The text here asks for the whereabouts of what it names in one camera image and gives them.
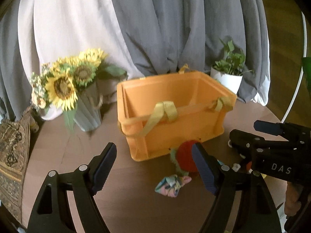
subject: storage box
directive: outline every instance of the storage box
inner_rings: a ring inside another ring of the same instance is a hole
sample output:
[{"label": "storage box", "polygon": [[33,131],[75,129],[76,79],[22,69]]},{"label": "storage box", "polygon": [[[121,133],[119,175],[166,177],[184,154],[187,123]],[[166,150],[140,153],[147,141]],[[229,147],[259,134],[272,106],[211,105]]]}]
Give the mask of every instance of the storage box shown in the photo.
[{"label": "storage box", "polygon": [[[117,97],[119,127],[127,137],[135,161],[169,154],[172,148],[187,140],[204,142],[221,135],[225,115],[237,99],[229,89],[202,72],[121,82],[117,86]],[[229,108],[221,108],[223,99]],[[149,119],[157,115],[153,113],[156,105],[158,110],[165,106],[163,102],[169,104],[168,109],[173,113],[160,110],[163,117],[155,125],[154,120]],[[171,122],[169,115],[174,116]]]}]

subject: table surface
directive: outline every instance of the table surface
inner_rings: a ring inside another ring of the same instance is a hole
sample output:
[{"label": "table surface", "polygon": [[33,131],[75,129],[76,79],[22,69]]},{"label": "table surface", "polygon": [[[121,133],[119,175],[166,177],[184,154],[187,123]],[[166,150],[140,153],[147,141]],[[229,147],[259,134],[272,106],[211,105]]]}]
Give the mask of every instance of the table surface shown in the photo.
[{"label": "table surface", "polygon": [[[203,143],[210,155],[232,166],[240,157],[227,146],[229,132],[239,129],[259,134],[265,139],[283,140],[258,133],[253,128],[256,120],[279,122],[268,108],[257,103],[237,101],[233,111],[224,121],[225,132]],[[94,197],[98,209],[111,233],[179,232],[196,233],[204,223],[213,204],[214,196],[205,190],[200,177],[184,186],[177,198],[155,193],[154,188],[165,176],[175,173],[169,155],[143,162],[135,162],[125,137],[117,127],[117,105],[112,104],[103,117],[102,125],[92,133],[75,129],[66,130],[63,117],[44,123],[32,151],[26,171],[22,221],[27,226],[38,191],[50,170],[58,173],[74,171],[99,155],[108,142],[117,146],[117,159],[102,191]],[[286,182],[272,177],[265,179],[275,205],[285,200]],[[237,192],[227,230],[231,230],[239,205]],[[68,193],[69,204],[77,232],[84,232],[74,203],[73,193]]]}]

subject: human hand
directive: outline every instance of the human hand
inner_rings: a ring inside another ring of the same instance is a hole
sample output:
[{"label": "human hand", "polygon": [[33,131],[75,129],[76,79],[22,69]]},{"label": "human hand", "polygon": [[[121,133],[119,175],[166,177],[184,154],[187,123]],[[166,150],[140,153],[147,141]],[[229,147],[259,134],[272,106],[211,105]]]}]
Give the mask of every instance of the human hand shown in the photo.
[{"label": "human hand", "polygon": [[300,196],[299,189],[299,186],[287,182],[284,212],[288,216],[294,216],[301,208],[301,202],[298,201]]}]

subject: gray vase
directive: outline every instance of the gray vase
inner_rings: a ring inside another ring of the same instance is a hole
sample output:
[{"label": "gray vase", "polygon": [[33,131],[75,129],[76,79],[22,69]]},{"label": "gray vase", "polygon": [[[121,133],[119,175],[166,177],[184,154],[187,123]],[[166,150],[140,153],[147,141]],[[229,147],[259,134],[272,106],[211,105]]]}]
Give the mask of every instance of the gray vase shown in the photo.
[{"label": "gray vase", "polygon": [[84,92],[78,95],[77,112],[74,121],[82,131],[91,131],[101,125],[101,114],[99,109],[95,109],[90,102],[90,97],[94,105],[98,105],[98,92],[96,83],[90,85]]}]

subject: crumpled cloth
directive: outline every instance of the crumpled cloth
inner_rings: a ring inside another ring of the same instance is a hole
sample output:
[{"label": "crumpled cloth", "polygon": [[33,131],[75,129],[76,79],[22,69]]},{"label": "crumpled cloth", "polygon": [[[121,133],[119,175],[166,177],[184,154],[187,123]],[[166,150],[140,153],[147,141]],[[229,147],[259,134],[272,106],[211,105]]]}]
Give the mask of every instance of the crumpled cloth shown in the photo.
[{"label": "crumpled cloth", "polygon": [[163,178],[163,180],[161,180],[156,186],[155,191],[159,194],[175,198],[177,197],[180,188],[190,181],[191,177],[189,176],[178,177],[174,174],[170,177]]}]

